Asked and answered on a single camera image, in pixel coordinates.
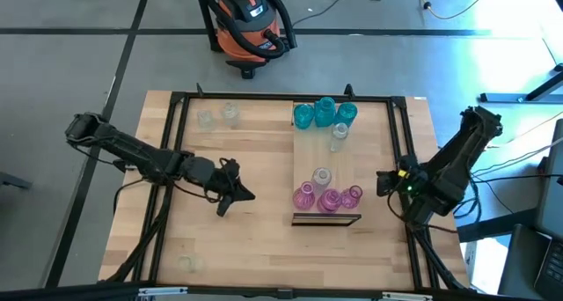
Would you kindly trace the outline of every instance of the wooden table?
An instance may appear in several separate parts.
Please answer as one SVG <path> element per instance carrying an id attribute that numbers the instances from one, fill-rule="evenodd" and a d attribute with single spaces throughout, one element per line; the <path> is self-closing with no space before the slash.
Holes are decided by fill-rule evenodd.
<path id="1" fill-rule="evenodd" d="M 171 92 L 148 92 L 136 137 L 158 146 Z M 174 191 L 165 233 L 158 283 L 231 287 L 292 287 L 304 289 L 412 290 L 405 226 L 391 214 L 385 198 L 376 197 L 375 170 L 392 170 L 394 160 L 387 114 L 359 114 L 354 131 L 365 135 L 355 176 L 364 189 L 362 219 L 350 227 L 291 227 L 288 198 L 294 189 L 291 100 L 237 100 L 241 122 L 235 129 L 220 122 L 224 99 L 191 99 L 183 150 L 213 159 L 235 158 L 241 180 L 257 198 L 233 204 L 223 218 L 216 205 Z M 437 152 L 428 103 L 407 98 L 413 142 L 419 160 Z M 216 130 L 202 132 L 198 110 L 214 111 Z M 396 111 L 397 122 L 400 114 Z M 175 133 L 177 122 L 172 125 Z M 398 126 L 405 151 L 402 127 Z M 171 137 L 172 147 L 174 134 Z M 124 183 L 139 178 L 127 173 Z M 196 187 L 179 183 L 194 192 Z M 124 189 L 113 220 L 99 273 L 115 272 L 135 247 L 141 233 L 150 185 Z M 392 205 L 399 209 L 398 197 Z M 452 215 L 433 217 L 432 224 L 455 228 Z M 456 234 L 431 230 L 438 255 L 459 282 L 468 286 Z M 148 275 L 150 247 L 144 262 Z M 429 286 L 424 253 L 419 248 L 422 281 Z"/>

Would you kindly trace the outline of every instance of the blue glass cup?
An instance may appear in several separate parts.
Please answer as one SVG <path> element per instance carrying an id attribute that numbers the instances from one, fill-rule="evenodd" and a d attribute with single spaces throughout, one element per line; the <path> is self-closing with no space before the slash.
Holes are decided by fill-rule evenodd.
<path id="1" fill-rule="evenodd" d="M 356 115 L 358 115 L 358 107 L 354 103 L 342 103 L 334 117 L 334 124 L 343 122 L 350 128 Z"/>
<path id="2" fill-rule="evenodd" d="M 315 102 L 315 124 L 323 128 L 333 125 L 336 107 L 333 98 L 322 98 Z"/>
<path id="3" fill-rule="evenodd" d="M 315 117 L 315 109 L 309 104 L 299 104 L 293 110 L 293 122 L 299 129 L 307 129 Z"/>

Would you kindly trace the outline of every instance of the orange shop vacuum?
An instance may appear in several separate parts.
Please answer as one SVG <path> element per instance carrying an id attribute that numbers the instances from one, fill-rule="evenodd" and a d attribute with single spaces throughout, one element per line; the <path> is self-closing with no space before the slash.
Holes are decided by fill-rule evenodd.
<path id="1" fill-rule="evenodd" d="M 202 2 L 205 1 L 200 0 L 200 6 L 211 48 L 227 54 L 231 58 L 227 64 L 239 68 L 242 78 L 252 79 L 256 68 L 297 47 L 282 0 L 207 0 L 216 15 L 216 36 L 210 17 L 206 18 L 208 9 Z M 280 36 L 278 13 L 286 37 Z"/>

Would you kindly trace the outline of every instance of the yellow cable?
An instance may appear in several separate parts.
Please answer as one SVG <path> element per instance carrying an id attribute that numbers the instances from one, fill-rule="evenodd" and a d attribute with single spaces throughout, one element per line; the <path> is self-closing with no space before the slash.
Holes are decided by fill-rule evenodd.
<path id="1" fill-rule="evenodd" d="M 422 4 L 425 4 L 425 3 L 427 2 L 427 0 L 421 0 L 421 1 L 422 1 Z M 467 6 L 467 8 L 464 9 L 463 11 L 460 11 L 458 14 L 452 15 L 452 16 L 448 16 L 448 17 L 442 17 L 442 16 L 440 16 L 440 15 L 437 15 L 436 13 L 434 13 L 434 11 L 432 11 L 432 7 L 431 7 L 431 6 L 428 7 L 428 10 L 430 11 L 430 13 L 431 13 L 432 15 L 434 15 L 434 17 L 436 17 L 436 18 L 438 18 L 438 19 L 452 19 L 452 18 L 455 18 L 455 17 L 457 17 L 457 16 L 459 16 L 459 15 L 465 13 L 466 11 L 468 11 L 468 10 L 469 10 L 471 7 L 473 7 L 473 5 L 475 5 L 478 1 L 479 1 L 479 0 L 475 0 L 475 2 L 473 2 L 471 5 Z"/>

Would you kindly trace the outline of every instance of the concrete floor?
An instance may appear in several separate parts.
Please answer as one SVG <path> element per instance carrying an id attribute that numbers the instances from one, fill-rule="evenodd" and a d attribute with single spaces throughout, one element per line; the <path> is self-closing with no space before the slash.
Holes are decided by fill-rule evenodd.
<path id="1" fill-rule="evenodd" d="M 297 20 L 333 0 L 283 1 Z M 447 15 L 473 0 L 431 1 L 436 11 Z M 0 0 L 0 33 L 6 27 L 127 28 L 138 3 Z M 442 21 L 420 11 L 417 0 L 345 0 L 298 27 L 434 29 L 443 36 L 299 35 L 299 48 L 257 71 L 253 81 L 240 79 L 236 70 L 224 64 L 224 55 L 210 52 L 203 35 L 138 36 L 111 121 L 134 133 L 146 91 L 193 91 L 196 82 L 208 92 L 326 94 L 341 93 L 350 83 L 358 94 L 428 97 L 438 143 L 443 145 L 457 131 L 459 112 L 476 105 L 480 92 L 526 92 L 541 84 L 555 64 L 553 58 L 563 58 L 563 39 L 554 37 L 557 30 L 551 28 L 559 18 L 540 16 L 545 9 L 551 10 L 551 4 L 555 2 L 482 0 L 459 18 Z M 196 0 L 148 0 L 141 28 L 203 28 L 203 24 Z M 448 36 L 454 31 L 486 35 Z M 84 162 L 84 156 L 65 144 L 63 131 L 74 113 L 101 111 L 126 38 L 0 34 L 0 171 L 33 182 L 29 191 L 0 189 L 0 290 L 43 284 Z M 562 109 L 487 107 L 503 115 L 505 134 L 498 143 Z M 548 144 L 552 125 L 532 135 L 533 143 L 488 151 L 475 168 Z M 537 161 L 533 158 L 498 176 L 533 170 Z M 121 182 L 117 170 L 97 166 L 61 284 L 96 281 L 111 227 L 113 194 Z M 535 180 L 499 182 L 494 188 L 513 211 L 536 205 Z M 483 219 L 508 213 L 486 186 L 480 193 Z M 473 218 L 462 219 L 458 225 Z"/>

